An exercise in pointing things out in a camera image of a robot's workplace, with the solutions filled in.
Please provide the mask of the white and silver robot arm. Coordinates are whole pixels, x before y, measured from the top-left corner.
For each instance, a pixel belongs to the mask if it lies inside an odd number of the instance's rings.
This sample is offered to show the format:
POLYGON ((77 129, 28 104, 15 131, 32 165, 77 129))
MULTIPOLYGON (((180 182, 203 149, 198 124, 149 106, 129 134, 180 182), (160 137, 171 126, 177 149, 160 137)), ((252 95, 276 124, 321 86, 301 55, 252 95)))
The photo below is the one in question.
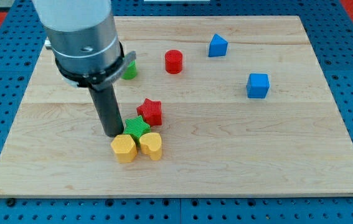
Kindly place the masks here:
POLYGON ((102 90, 136 60, 124 54, 110 0, 33 0, 58 70, 69 84, 102 90))

